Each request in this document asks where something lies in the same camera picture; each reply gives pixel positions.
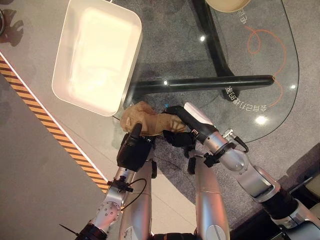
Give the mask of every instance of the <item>black metal frame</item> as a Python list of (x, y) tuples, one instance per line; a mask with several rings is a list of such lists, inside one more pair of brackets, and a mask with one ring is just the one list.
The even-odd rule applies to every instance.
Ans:
[(240, 90), (263, 88), (274, 83), (272, 75), (235, 76), (226, 62), (209, 5), (205, 0), (192, 0), (192, 5), (197, 23), (206, 36), (206, 46), (217, 77), (132, 82), (129, 87), (131, 96), (127, 96), (127, 100), (132, 96), (154, 93), (218, 89), (226, 100), (231, 101), (225, 90), (229, 86), (238, 97)]

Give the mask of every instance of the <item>glass tabletop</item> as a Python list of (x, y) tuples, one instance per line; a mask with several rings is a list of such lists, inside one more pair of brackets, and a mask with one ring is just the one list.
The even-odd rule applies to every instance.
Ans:
[(134, 86), (142, 81), (161, 81), (169, 87), (172, 80), (221, 75), (215, 70), (208, 50), (209, 36), (200, 27), (192, 0), (113, 2), (137, 13), (142, 22), (131, 103), (143, 100), (161, 112), (167, 106), (192, 102), (221, 132), (232, 128), (245, 142), (271, 133), (290, 113), (298, 89), (299, 65), (281, 0), (252, 0), (233, 13), (210, 9), (233, 74), (271, 75), (274, 80), (272, 85), (241, 90), (239, 95), (230, 84), (224, 87), (224, 97), (221, 89), (135, 95)]

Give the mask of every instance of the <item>white container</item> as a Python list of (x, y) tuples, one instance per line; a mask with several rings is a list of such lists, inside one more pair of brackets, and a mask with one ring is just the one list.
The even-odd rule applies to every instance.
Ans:
[(137, 14), (105, 0), (70, 0), (52, 90), (61, 100), (103, 116), (126, 97), (142, 41)]

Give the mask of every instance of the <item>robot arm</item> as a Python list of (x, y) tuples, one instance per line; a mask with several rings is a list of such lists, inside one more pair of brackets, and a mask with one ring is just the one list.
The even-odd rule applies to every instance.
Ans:
[[(137, 123), (132, 132), (124, 136), (117, 155), (118, 171), (113, 181), (108, 182), (110, 187), (95, 217), (78, 234), (76, 240), (105, 240), (108, 237), (110, 226), (120, 216), (121, 207), (126, 202), (128, 193), (134, 193), (131, 184), (142, 180), (140, 178), (132, 182), (135, 173), (144, 166), (152, 150), (155, 137), (140, 136), (141, 129), (142, 125)], [(131, 200), (124, 208), (128, 207), (139, 196), (140, 194), (137, 194), (137, 197)]]
[[(291, 239), (320, 239), (320, 220), (301, 202), (292, 198), (266, 171), (252, 166), (245, 153), (249, 150), (248, 147), (233, 130), (229, 129), (221, 135), (208, 117), (191, 103), (186, 103), (184, 108), (169, 107), (164, 112), (180, 117), (195, 138), (210, 150), (211, 156), (204, 163), (208, 167), (214, 163), (222, 163), (240, 186), (254, 201), (262, 204), (272, 221)], [(240, 143), (245, 151), (235, 149), (235, 144), (228, 141), (231, 138)], [(300, 227), (304, 231), (302, 235), (301, 231), (297, 230)]]

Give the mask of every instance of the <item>gray surface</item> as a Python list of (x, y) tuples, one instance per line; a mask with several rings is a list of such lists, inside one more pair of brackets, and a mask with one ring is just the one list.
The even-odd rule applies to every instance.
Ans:
[(0, 75), (0, 238), (69, 240), (104, 194)]
[[(287, 171), (320, 141), (318, 79), (320, 69), (315, 64), (320, 56), (318, 48), (320, 44), (318, 31), (320, 5), (316, 0), (284, 1), (284, 4), (299, 58), (298, 93), (293, 109), (284, 123), (271, 134), (248, 143), (250, 148), (248, 156), (254, 165), (265, 169), (276, 180), (282, 178), (281, 183), (288, 188), (297, 182), (300, 174), (297, 169), (294, 173), (291, 172), (288, 183), (283, 180), (288, 178), (286, 177)], [(155, 154), (161, 171), (174, 182), (174, 185), (188, 199), (194, 200), (194, 181), (186, 173), (188, 163), (186, 159), (183, 159), (182, 152), (175, 151), (173, 147), (165, 147), (165, 149), (158, 151), (159, 153)], [(319, 156), (319, 146), (313, 153), (315, 154), (311, 154), (309, 160), (319, 166), (319, 158), (317, 157)], [(231, 227), (235, 228), (257, 212), (260, 206), (250, 199), (222, 166), (216, 167), (216, 173), (221, 184), (229, 223)]]
[[(254, 141), (276, 129), (288, 116), (297, 93), (298, 59), (281, 0), (254, 0), (245, 8), (247, 22), (240, 21), (238, 12), (222, 13), (212, 10), (214, 22), (219, 29), (219, 39), (228, 65), (236, 76), (276, 75), (283, 87), (283, 97), (277, 104), (281, 91), (274, 83), (271, 86), (241, 91), (238, 104), (226, 101), (220, 90), (170, 92), (170, 80), (215, 77), (213, 61), (206, 50), (205, 36), (197, 23), (191, 0), (157, 0), (149, 3), (141, 0), (115, 0), (114, 3), (135, 11), (142, 21), (143, 39), (131, 82), (167, 80), (168, 93), (148, 94), (134, 100), (144, 100), (157, 112), (169, 106), (192, 102), (212, 119), (221, 131), (233, 128), (245, 142)], [(251, 31), (257, 37), (247, 43)], [(284, 44), (272, 35), (276, 35)], [(265, 124), (256, 119), (264, 116)]]

